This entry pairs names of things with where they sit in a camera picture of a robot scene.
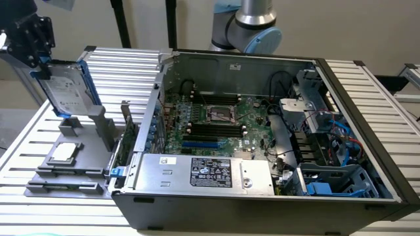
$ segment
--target white label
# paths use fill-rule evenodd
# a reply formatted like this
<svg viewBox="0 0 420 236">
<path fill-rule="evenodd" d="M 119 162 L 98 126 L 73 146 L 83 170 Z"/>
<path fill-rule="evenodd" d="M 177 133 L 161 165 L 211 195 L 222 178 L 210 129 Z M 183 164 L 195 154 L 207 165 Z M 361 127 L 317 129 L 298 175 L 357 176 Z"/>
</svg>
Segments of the white label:
<svg viewBox="0 0 420 236">
<path fill-rule="evenodd" d="M 177 165 L 177 157 L 163 156 L 161 158 L 159 164 L 162 164 L 162 165 Z"/>
<path fill-rule="evenodd" d="M 231 69 L 231 70 L 242 70 L 242 65 L 239 65 L 239 64 L 231 64 L 230 69 Z"/>
<path fill-rule="evenodd" d="M 87 115 L 87 107 L 85 100 L 78 91 L 78 87 L 73 80 L 66 77 L 53 76 L 51 80 L 46 81 L 58 102 L 59 108 L 73 115 Z"/>
</svg>

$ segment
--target small circuit board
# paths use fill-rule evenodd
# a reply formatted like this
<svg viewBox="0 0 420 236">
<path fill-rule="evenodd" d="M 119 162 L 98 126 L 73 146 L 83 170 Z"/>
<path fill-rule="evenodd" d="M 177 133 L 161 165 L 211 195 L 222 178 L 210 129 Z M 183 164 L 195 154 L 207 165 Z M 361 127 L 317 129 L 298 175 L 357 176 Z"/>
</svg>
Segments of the small circuit board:
<svg viewBox="0 0 420 236">
<path fill-rule="evenodd" d="M 267 160 L 265 146 L 273 140 L 267 107 L 257 97 L 221 104 L 213 97 L 194 101 L 167 94 L 167 154 L 227 156 Z"/>
</svg>

